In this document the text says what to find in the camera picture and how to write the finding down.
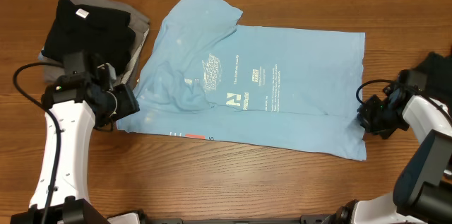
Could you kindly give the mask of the light blue printed t-shirt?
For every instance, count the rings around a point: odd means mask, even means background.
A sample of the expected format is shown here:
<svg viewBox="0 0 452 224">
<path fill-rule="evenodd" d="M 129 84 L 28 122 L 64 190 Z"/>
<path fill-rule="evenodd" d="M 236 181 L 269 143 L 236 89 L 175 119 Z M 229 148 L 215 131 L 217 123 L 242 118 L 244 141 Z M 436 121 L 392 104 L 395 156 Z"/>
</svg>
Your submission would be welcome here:
<svg viewBox="0 0 452 224">
<path fill-rule="evenodd" d="M 180 0 L 162 22 L 120 130 L 365 160 L 356 118 L 364 33 L 239 24 L 224 0 Z"/>
</svg>

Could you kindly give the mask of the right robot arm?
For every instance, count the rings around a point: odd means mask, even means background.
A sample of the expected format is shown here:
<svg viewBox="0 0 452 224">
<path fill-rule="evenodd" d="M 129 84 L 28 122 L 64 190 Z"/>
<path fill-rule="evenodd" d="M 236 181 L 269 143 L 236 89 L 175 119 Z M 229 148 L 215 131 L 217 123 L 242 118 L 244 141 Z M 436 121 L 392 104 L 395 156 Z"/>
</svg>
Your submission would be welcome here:
<svg viewBox="0 0 452 224">
<path fill-rule="evenodd" d="M 404 70 L 387 80 L 380 100 L 361 103 L 357 119 L 369 134 L 387 139 L 412 129 L 420 146 L 391 193 L 368 201 L 353 200 L 322 223 L 450 223 L 451 185 L 443 180 L 451 164 L 451 117 L 445 104 L 426 95 L 427 75 Z"/>
</svg>

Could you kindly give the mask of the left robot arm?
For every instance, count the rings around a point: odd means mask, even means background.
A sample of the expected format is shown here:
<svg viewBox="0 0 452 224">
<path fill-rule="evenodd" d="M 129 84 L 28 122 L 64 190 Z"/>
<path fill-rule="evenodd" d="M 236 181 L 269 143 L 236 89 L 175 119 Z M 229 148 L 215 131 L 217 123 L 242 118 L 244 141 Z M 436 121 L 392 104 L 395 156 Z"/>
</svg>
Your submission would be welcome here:
<svg viewBox="0 0 452 224">
<path fill-rule="evenodd" d="M 45 112 L 46 143 L 29 208 L 13 215 L 13 224 L 107 222 L 89 199 L 91 134 L 136 113 L 138 101 L 128 85 L 113 84 L 114 67 L 96 54 L 66 54 L 59 66 L 64 74 L 31 100 Z"/>
</svg>

